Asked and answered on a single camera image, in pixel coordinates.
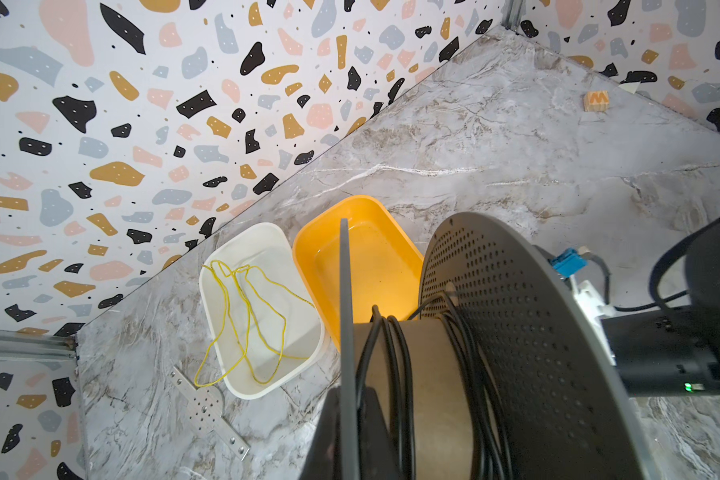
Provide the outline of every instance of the patterned wall panel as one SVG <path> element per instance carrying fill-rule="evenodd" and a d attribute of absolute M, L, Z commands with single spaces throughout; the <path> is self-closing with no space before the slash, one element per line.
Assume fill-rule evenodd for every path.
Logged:
<path fill-rule="evenodd" d="M 0 0 L 0 329 L 76 332 L 503 3 Z"/>
<path fill-rule="evenodd" d="M 525 0 L 520 30 L 720 132 L 720 0 Z"/>
<path fill-rule="evenodd" d="M 85 478 L 74 368 L 0 361 L 0 480 Z"/>

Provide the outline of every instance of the blue connector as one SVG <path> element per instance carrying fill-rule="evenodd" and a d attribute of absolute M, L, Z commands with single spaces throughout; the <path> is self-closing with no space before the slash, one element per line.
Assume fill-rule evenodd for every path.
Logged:
<path fill-rule="evenodd" d="M 550 260 L 550 264 L 563 278 L 568 278 L 586 267 L 586 260 L 576 252 L 575 248 L 569 248 Z"/>

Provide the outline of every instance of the yellow rope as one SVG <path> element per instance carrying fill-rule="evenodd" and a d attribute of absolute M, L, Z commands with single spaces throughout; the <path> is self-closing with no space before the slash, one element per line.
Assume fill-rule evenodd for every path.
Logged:
<path fill-rule="evenodd" d="M 221 279 L 219 278 L 219 276 L 216 274 L 216 270 L 213 268 L 213 264 L 218 264 L 219 270 L 220 270 L 221 274 L 222 274 L 224 277 L 226 277 L 226 278 L 231 277 L 231 278 L 232 278 L 232 280 L 235 282 L 235 287 L 237 288 L 237 293 L 238 293 L 238 295 L 240 295 L 240 298 L 241 298 L 242 301 L 246 304 L 247 316 L 248 316 L 248 323 L 247 323 L 247 330 L 246 330 L 246 346 L 245 346 L 245 348 L 243 348 L 243 347 L 242 347 L 242 344 L 240 343 L 240 336 L 239 336 L 238 333 L 237 333 L 237 328 L 235 328 L 235 323 L 232 321 L 232 314 L 231 314 L 231 309 L 230 309 L 230 292 L 229 292 L 228 289 L 226 288 L 226 285 L 224 285 L 224 283 L 222 282 L 222 280 L 221 280 Z M 283 284 L 281 284 L 281 283 L 277 283 L 277 282 L 274 282 L 274 281 L 270 280 L 269 277 L 264 273 L 264 270 L 262 270 L 262 269 L 261 269 L 259 266 L 257 266 L 257 265 L 244 265 L 244 266 L 240 266 L 239 268 L 236 268 L 236 269 L 232 270 L 232 269 L 231 269 L 227 264 L 225 264 L 224 262 L 221 262 L 220 260 L 212 260 L 211 263 L 210 263 L 210 266 L 208 266 L 208 265 L 203 265 L 203 268 L 206 268 L 206 269 L 210 270 L 211 274 L 213 274 L 213 279 L 216 281 L 216 283 L 219 285 L 219 288 L 221 289 L 221 292 L 222 292 L 222 294 L 223 294 L 223 296 L 224 296 L 224 314 L 223 314 L 223 316 L 222 316 L 221 330 L 219 331 L 219 334 L 216 335 L 216 338 L 213 339 L 213 341 L 211 342 L 211 344 L 208 345 L 208 348 L 206 349 L 206 355 L 205 355 L 205 357 L 202 359 L 202 362 L 201 362 L 201 364 L 200 364 L 200 368 L 197 370 L 197 373 L 195 374 L 194 383 L 195 383 L 195 386 L 196 386 L 196 387 L 198 387 L 198 388 L 203 388 L 203 387 L 208 387 L 208 386 L 217 384 L 218 382 L 220 382 L 221 380 L 223 380 L 224 377 L 226 377 L 227 375 L 229 375 L 232 370 L 234 370 L 235 368 L 237 368 L 237 366 L 240 364 L 240 362 L 241 362 L 243 359 L 246 360 L 246 363 L 248 364 L 248 368 L 249 368 L 249 370 L 251 371 L 251 375 L 253 376 L 253 379 L 254 379 L 257 383 L 259 383 L 259 384 L 261 384 L 261 385 L 266 385 L 267 383 L 269 383 L 269 382 L 275 377 L 275 374 L 277 374 L 277 370 L 280 368 L 280 362 L 282 361 L 283 358 L 292 359 L 292 360 L 306 360 L 306 359 L 308 358 L 308 357 L 302 357 L 302 356 L 290 356 L 290 355 L 284 355 L 284 354 L 283 354 L 283 349 L 285 348 L 285 344 L 286 344 L 286 327 L 287 327 L 287 325 L 288 325 L 288 320 L 287 320 L 280 312 L 278 312 L 277 310 L 275 310 L 275 308 L 274 308 L 272 305 L 270 305 L 269 302 L 267 302 L 266 300 L 264 300 L 261 295 L 259 295 L 258 290 L 256 290 L 256 288 L 253 286 L 253 283 L 251 283 L 251 281 L 248 279 L 248 273 L 250 273 L 251 270 L 256 269 L 256 270 L 258 270 L 259 272 L 261 272 L 261 274 L 264 276 L 264 279 L 265 279 L 266 281 L 268 281 L 269 283 L 271 283 L 271 284 L 273 284 L 273 285 L 278 285 L 279 287 L 283 288 L 285 291 L 287 291 L 287 292 L 290 293 L 291 295 L 295 296 L 296 298 L 298 298 L 298 299 L 301 300 L 302 302 L 305 302 L 305 303 L 307 303 L 308 305 L 310 305 L 312 308 L 314 308 L 315 306 L 314 306 L 311 302 L 309 302 L 308 300 L 304 300 L 303 298 L 301 298 L 301 297 L 298 296 L 297 294 L 291 292 L 290 289 L 289 289 L 287 286 L 285 286 L 285 285 L 283 285 Z M 253 306 L 251 305 L 250 300 L 248 299 L 248 295 L 246 295 L 245 291 L 244 291 L 244 290 L 242 289 L 242 287 L 240 286 L 240 282 L 239 282 L 238 279 L 237 279 L 237 274 L 245 274 L 244 277 L 243 277 L 243 279 L 248 283 L 248 285 L 250 286 L 251 290 L 253 290 L 253 293 L 255 293 L 256 296 L 259 298 L 259 300 L 260 300 L 261 302 L 264 302 L 264 303 L 272 310 L 272 312 L 274 312 L 275 314 L 277 314 L 277 315 L 282 319 L 282 338 L 281 338 L 281 345 L 280 345 L 280 350 L 279 350 L 279 351 L 271 348 L 270 345 L 269 345 L 269 343 L 268 343 L 268 341 L 264 338 L 264 335 L 263 335 L 262 332 L 261 332 L 261 328 L 259 327 L 259 321 L 258 321 L 258 319 L 256 318 L 256 313 L 253 311 Z M 267 348 L 270 352 L 276 353 L 276 354 L 278 355 L 277 366 L 275 367 L 275 371 L 272 372 L 272 374 L 270 375 L 269 379 L 267 379 L 267 380 L 265 380 L 265 381 L 261 381 L 261 380 L 259 380 L 259 379 L 256 377 L 256 373 L 253 371 L 253 366 L 251 365 L 251 362 L 250 362 L 250 360 L 248 359 L 248 347 L 249 347 L 249 344 L 250 344 L 250 338 L 249 338 L 249 337 L 250 337 L 250 331 L 251 331 L 251 317 L 253 317 L 253 321 L 254 321 L 254 323 L 256 324 L 256 330 L 259 332 L 259 338 L 262 340 L 262 342 L 264 342 L 264 345 L 266 346 L 266 348 Z M 235 364 L 234 364 L 229 370 L 227 370 L 226 372 L 224 372 L 224 374 L 223 374 L 221 377 L 219 377 L 217 380 L 215 380 L 214 382 L 205 383 L 205 384 L 199 384 L 198 381 L 197 381 L 197 379 L 198 379 L 198 377 L 200 377 L 200 371 L 202 370 L 203 366 L 206 364 L 206 361 L 208 360 L 208 355 L 210 354 L 211 348 L 213 347 L 213 345 L 216 344 L 216 341 L 218 341 L 219 338 L 221 338 L 221 335 L 224 333 L 224 327 L 225 327 L 225 325 L 226 325 L 226 319 L 227 319 L 227 318 L 230 319 L 230 324 L 232 325 L 232 331 L 235 333 L 235 340 L 237 341 L 238 346 L 240 346 L 240 350 L 242 350 L 242 356 L 240 356 L 240 358 L 237 360 L 237 362 L 235 362 Z"/>

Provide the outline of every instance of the orange tray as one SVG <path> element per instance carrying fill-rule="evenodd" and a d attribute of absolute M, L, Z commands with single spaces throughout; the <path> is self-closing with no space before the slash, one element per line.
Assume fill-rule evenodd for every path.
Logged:
<path fill-rule="evenodd" d="M 326 329 L 339 348 L 338 227 L 349 223 L 355 323 L 384 316 L 404 320 L 418 304 L 423 255 L 378 200 L 349 197 L 309 222 L 293 242 L 293 259 Z"/>

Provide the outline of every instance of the marble countertop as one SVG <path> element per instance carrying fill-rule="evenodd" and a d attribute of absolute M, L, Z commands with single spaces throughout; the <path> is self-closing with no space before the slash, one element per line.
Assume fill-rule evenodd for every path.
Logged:
<path fill-rule="evenodd" d="M 607 112 L 583 111 L 589 90 L 610 92 Z M 193 435 L 167 375 L 175 364 L 192 376 L 211 340 L 197 277 L 215 248 L 261 221 L 292 243 L 354 194 L 379 199 L 422 252 L 465 210 L 550 251 L 585 244 L 610 264 L 615 304 L 640 304 L 653 262 L 720 216 L 720 135 L 493 30 L 79 332 L 89 478 L 298 477 L 338 380 L 335 349 L 258 400 L 222 386 L 252 447 L 243 463 L 215 435 Z M 583 276 L 601 286 L 598 273 Z M 662 292 L 683 285 L 672 270 Z M 207 375 L 218 373 L 212 353 Z M 720 478 L 720 397 L 634 405 L 665 478 Z"/>

